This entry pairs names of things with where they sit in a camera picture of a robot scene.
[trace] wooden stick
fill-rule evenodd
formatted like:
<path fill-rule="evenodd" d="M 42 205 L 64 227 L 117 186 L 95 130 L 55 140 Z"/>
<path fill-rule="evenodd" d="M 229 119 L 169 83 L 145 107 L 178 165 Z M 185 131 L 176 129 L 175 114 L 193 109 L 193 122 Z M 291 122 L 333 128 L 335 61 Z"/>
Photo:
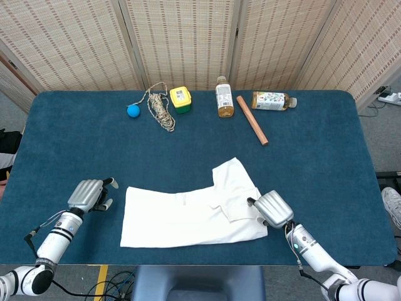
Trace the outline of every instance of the wooden stick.
<path fill-rule="evenodd" d="M 255 117 L 253 117 L 250 109 L 246 105 L 245 100 L 242 98 L 242 96 L 237 97 L 237 102 L 238 102 L 239 106 L 241 107 L 242 111 L 244 112 L 245 117 L 248 119 L 249 124 L 251 124 L 253 131 L 255 131 L 255 134 L 259 138 L 262 145 L 267 145 L 269 143 L 268 139 L 264 135 L 264 133 L 263 133 L 261 127 L 259 126 L 258 122 L 256 121 Z"/>

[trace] woven panel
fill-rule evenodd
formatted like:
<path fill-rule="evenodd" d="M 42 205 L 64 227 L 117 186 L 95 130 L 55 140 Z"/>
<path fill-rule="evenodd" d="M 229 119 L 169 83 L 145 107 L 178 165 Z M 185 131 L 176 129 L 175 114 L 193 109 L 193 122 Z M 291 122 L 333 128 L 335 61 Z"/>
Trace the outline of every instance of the woven panel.
<path fill-rule="evenodd" d="M 400 6 L 396 0 L 342 0 L 297 88 L 345 90 L 360 100 L 401 64 Z"/>
<path fill-rule="evenodd" d="M 2 63 L 0 63 L 0 91 L 25 112 L 29 111 L 34 98 L 33 93 Z"/>
<path fill-rule="evenodd" d="M 331 6 L 330 0 L 249 0 L 235 89 L 291 88 Z"/>
<path fill-rule="evenodd" d="M 226 74 L 234 0 L 127 0 L 150 85 L 213 89 Z"/>
<path fill-rule="evenodd" d="M 138 90 L 111 2 L 0 1 L 0 38 L 46 90 Z"/>

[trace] yellow box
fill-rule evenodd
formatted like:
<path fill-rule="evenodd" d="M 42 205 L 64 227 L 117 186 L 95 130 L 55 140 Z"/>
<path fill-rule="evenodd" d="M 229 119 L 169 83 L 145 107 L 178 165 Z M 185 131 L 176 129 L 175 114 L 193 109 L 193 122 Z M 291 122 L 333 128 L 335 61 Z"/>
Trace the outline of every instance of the yellow box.
<path fill-rule="evenodd" d="M 190 110 L 191 100 L 187 87 L 170 90 L 170 98 L 178 114 L 186 113 Z"/>

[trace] shoe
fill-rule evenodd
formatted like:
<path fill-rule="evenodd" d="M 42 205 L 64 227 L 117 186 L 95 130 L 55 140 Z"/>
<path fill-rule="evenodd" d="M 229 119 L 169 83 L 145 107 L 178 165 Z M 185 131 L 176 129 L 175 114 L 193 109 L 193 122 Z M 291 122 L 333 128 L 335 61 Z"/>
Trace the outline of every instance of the shoe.
<path fill-rule="evenodd" d="M 393 222 L 401 230 L 401 195 L 393 188 L 386 187 L 382 190 L 384 208 L 387 210 Z"/>

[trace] dark blue table surface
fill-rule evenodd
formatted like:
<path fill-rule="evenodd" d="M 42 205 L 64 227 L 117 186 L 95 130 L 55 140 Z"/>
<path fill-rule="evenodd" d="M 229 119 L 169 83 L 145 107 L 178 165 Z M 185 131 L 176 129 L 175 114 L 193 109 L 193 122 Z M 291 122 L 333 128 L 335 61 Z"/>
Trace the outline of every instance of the dark blue table surface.
<path fill-rule="evenodd" d="M 343 265 L 383 265 L 397 254 L 352 96 L 341 91 L 289 91 L 298 105 L 285 112 L 253 110 L 268 136 L 261 146 L 235 102 L 232 118 L 217 116 L 214 92 L 191 92 L 190 112 L 170 112 L 163 130 L 145 103 L 137 119 L 126 105 L 140 91 L 45 92 L 26 131 L 0 204 L 0 262 L 32 263 L 23 237 L 67 200 L 82 179 L 114 177 L 120 189 L 107 212 L 93 212 L 61 263 L 293 265 L 281 230 L 254 241 L 181 248 L 120 248 L 128 186 L 167 193 L 212 185 L 211 170 L 237 157 L 260 192 L 272 189 L 320 244 Z M 236 91 L 250 103 L 250 91 Z M 51 227 L 34 238 L 38 248 Z"/>

